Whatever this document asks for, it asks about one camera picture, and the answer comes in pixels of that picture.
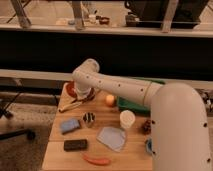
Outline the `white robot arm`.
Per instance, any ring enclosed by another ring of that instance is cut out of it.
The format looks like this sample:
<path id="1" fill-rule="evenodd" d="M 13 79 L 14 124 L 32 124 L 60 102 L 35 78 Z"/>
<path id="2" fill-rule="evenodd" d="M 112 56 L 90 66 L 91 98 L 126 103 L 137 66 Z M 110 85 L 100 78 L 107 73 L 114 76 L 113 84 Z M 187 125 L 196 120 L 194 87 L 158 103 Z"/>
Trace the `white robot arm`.
<path id="1" fill-rule="evenodd" d="M 104 75 L 94 59 L 72 79 L 79 93 L 98 88 L 150 109 L 153 171 L 213 171 L 205 104 L 190 85 Z"/>

